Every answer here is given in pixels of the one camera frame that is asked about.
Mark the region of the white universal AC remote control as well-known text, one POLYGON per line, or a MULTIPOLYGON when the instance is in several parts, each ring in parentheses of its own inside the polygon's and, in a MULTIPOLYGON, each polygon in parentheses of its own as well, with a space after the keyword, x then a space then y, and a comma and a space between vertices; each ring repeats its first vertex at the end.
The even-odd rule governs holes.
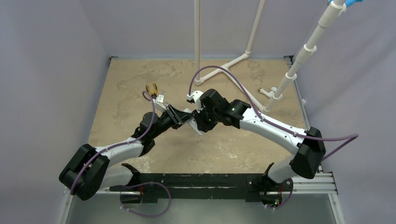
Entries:
POLYGON ((198 135, 204 134, 204 132, 198 130, 198 126, 194 118, 188 120, 187 123, 197 132, 198 135))

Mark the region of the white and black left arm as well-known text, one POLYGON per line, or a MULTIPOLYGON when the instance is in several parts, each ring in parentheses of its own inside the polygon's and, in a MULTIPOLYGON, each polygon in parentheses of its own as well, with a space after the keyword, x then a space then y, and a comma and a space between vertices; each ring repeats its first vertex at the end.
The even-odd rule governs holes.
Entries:
POLYGON ((180 111, 171 105, 161 116, 148 112, 125 141, 104 147, 82 145, 61 171, 59 181, 72 195, 88 200, 98 190, 109 187, 104 179, 110 175, 111 166, 147 154, 154 147, 156 137, 170 128, 178 129, 191 119, 192 112, 180 111))

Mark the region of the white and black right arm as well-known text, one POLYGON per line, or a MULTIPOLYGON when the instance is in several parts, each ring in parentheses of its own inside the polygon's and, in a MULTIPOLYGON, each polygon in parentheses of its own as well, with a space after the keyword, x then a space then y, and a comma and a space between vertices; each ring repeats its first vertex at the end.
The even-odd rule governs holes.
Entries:
POLYGON ((300 128, 291 127, 271 117, 256 113, 254 108, 239 99, 228 102, 216 90, 195 91, 187 96, 189 103, 196 109, 192 112, 197 129, 206 133, 218 123, 233 126, 258 134, 286 149, 291 156, 267 167, 262 183, 266 189, 273 190, 286 179, 300 176, 313 179, 326 153, 321 132, 310 128, 301 137, 300 128))

